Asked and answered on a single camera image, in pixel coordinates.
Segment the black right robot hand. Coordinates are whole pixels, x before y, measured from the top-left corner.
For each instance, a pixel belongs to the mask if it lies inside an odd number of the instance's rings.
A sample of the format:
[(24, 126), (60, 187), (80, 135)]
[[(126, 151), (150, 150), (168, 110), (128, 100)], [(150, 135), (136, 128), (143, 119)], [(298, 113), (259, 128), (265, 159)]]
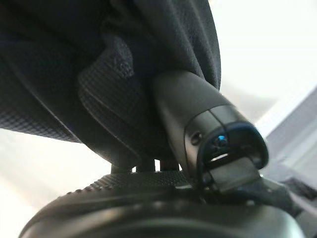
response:
[(263, 178), (265, 140), (193, 73), (157, 76), (152, 95), (181, 171), (107, 175), (59, 197), (22, 238), (302, 238), (288, 190)]

